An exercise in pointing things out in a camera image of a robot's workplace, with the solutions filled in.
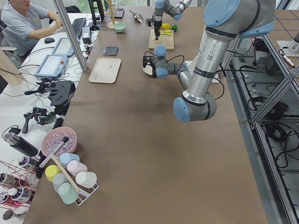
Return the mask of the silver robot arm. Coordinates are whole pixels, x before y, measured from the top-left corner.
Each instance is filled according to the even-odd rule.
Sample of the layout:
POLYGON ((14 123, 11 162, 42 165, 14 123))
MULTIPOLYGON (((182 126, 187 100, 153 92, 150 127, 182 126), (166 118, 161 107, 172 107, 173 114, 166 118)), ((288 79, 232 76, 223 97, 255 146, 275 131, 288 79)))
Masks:
POLYGON ((207 91, 228 45, 237 37, 258 37, 271 32, 275 9, 274 0, 210 0, 204 11, 206 37, 193 72, 183 63, 170 63, 165 58, 164 45, 157 45, 149 59, 143 58, 143 66, 150 64, 153 76, 177 75, 184 88, 182 96, 173 103, 178 120, 207 120, 215 115, 216 101, 207 91))
POLYGON ((152 18, 147 19, 147 26, 154 26, 155 40, 158 40, 160 36, 163 14, 166 13, 174 20, 178 21, 182 17, 182 13, 190 6, 191 2, 191 0, 181 0, 177 5, 173 6, 169 0, 155 1, 155 10, 152 18))

